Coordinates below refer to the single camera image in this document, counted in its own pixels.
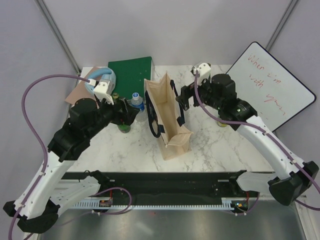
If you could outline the blue-capped water bottle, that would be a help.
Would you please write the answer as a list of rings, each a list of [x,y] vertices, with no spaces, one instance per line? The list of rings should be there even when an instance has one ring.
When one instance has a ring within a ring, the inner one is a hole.
[[[143,98],[139,95],[138,92],[134,92],[132,94],[132,99],[131,99],[131,105],[134,108],[139,109],[139,113],[136,116],[136,121],[137,122],[144,122],[147,118],[146,111],[145,111],[145,105],[144,105],[144,100]]]

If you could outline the beige canvas tote bag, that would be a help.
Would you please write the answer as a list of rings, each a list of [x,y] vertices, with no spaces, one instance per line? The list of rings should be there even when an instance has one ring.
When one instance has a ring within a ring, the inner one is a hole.
[[[176,101],[174,80],[166,73],[160,81],[145,79],[144,86],[149,128],[157,139],[163,160],[189,152],[192,132],[186,128],[184,110]]]

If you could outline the green Perrier bottle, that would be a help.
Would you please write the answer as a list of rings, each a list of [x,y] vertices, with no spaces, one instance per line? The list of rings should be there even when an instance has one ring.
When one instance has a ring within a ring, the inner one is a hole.
[[[225,123],[223,123],[223,122],[221,122],[221,121],[217,121],[216,123],[217,123],[218,126],[220,126],[220,127],[222,127],[222,128],[225,128],[225,127],[228,126],[228,124],[225,124]]]
[[[129,133],[131,130],[131,126],[126,125],[126,124],[120,124],[117,127],[118,127],[119,131],[124,134]]]
[[[114,92],[114,93],[112,94],[112,99],[113,99],[113,103],[114,103],[114,104],[117,104],[117,103],[119,102],[119,99],[120,99],[119,94],[118,94],[117,92]]]

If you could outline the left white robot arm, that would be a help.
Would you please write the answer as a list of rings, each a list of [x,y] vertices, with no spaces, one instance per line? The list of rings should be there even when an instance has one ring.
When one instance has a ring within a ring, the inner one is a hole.
[[[18,219],[17,225],[24,233],[42,234],[77,202],[95,194],[106,196],[110,185],[98,170],[60,193],[53,191],[94,136],[108,124],[130,126],[138,113],[139,109],[129,105],[126,99],[114,104],[105,100],[97,104],[91,98],[78,100],[45,148],[45,159],[27,189],[17,200],[6,202],[4,211]]]

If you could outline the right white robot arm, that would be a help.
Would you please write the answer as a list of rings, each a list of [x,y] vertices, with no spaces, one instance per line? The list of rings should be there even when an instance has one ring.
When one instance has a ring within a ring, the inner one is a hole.
[[[297,201],[308,188],[315,186],[319,171],[314,161],[305,162],[292,153],[270,131],[257,111],[246,101],[237,97],[236,84],[227,74],[205,78],[196,74],[194,82],[183,86],[176,96],[182,110],[193,105],[209,106],[218,111],[218,122],[229,125],[246,138],[268,161],[273,173],[258,173],[241,170],[229,184],[235,197],[247,191],[270,194],[278,203],[288,206]]]

